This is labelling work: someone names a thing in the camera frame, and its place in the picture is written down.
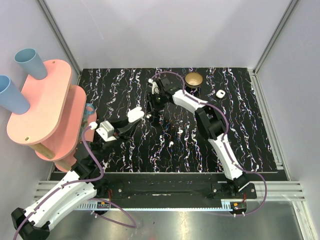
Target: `gray floor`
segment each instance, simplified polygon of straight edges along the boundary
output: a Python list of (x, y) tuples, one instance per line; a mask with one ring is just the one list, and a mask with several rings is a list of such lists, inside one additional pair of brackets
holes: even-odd
[[(249, 202), (250, 207), (258, 204)], [(302, 240), (288, 202), (267, 202), (256, 214), (221, 217), (209, 212), (130, 212), (139, 228), (118, 226), (95, 219), (87, 212), (74, 211), (52, 230), (48, 240)], [(105, 214), (124, 223), (120, 211)]]

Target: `light blue cup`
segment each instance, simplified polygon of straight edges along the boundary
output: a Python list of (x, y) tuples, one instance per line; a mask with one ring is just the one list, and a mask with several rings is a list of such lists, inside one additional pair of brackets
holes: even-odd
[(24, 114), (30, 108), (28, 100), (6, 75), (0, 75), (0, 105), (15, 114)]
[(47, 75), (47, 69), (41, 60), (37, 51), (33, 48), (25, 48), (18, 51), (14, 60), (32, 77), (37, 80), (44, 79)]

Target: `brown bowl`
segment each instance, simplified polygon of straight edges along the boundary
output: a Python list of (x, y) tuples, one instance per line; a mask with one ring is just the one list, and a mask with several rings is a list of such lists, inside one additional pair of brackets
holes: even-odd
[(192, 89), (197, 89), (203, 83), (203, 77), (197, 72), (190, 72), (185, 76), (185, 84)]

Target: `marble pattern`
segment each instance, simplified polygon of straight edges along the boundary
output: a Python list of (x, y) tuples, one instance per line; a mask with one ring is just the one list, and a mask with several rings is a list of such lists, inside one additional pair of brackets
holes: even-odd
[[(99, 68), (84, 69), (80, 86), (97, 108), (99, 121), (125, 116), (129, 109), (146, 109), (148, 79), (161, 71), (185, 76), (197, 72), (204, 83), (189, 92), (215, 103), (230, 123), (228, 139), (239, 163), (249, 171), (276, 172), (266, 129), (246, 68)], [(175, 76), (167, 77), (178, 81)], [(216, 97), (224, 90), (223, 99)], [(212, 146), (198, 133), (193, 114), (168, 104), (158, 118), (143, 119), (133, 139), (110, 149), (106, 172), (221, 172)]]

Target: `pink shelf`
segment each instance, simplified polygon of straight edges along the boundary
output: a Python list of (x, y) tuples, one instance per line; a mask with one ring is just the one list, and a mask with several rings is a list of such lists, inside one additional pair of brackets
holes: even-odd
[[(88, 123), (96, 122), (97, 121), (97, 112), (94, 112), (94, 114), (89, 115), (88, 117)], [(95, 130), (88, 130), (85, 132), (84, 137), (87, 142), (93, 142), (95, 136)], [(66, 156), (63, 160), (67, 162), (70, 166), (76, 163), (76, 159), (74, 157), (76, 150), (74, 149), (68, 156)], [(59, 169), (62, 172), (68, 172), (68, 170), (61, 167), (57, 162), (54, 163), (56, 168)]]
[(86, 98), (86, 93), (80, 86), (70, 86), (57, 129), (48, 139), (41, 142), (55, 153), (55, 157), (53, 159), (48, 159), (36, 151), (36, 154), (40, 158), (46, 161), (58, 161), (64, 159), (75, 149), (85, 109)]
[(12, 113), (6, 127), (10, 139), (21, 145), (42, 143), (60, 126), (72, 69), (59, 59), (45, 61), (44, 65), (47, 77), (36, 80), (28, 75), (21, 90), (30, 109), (21, 115)]

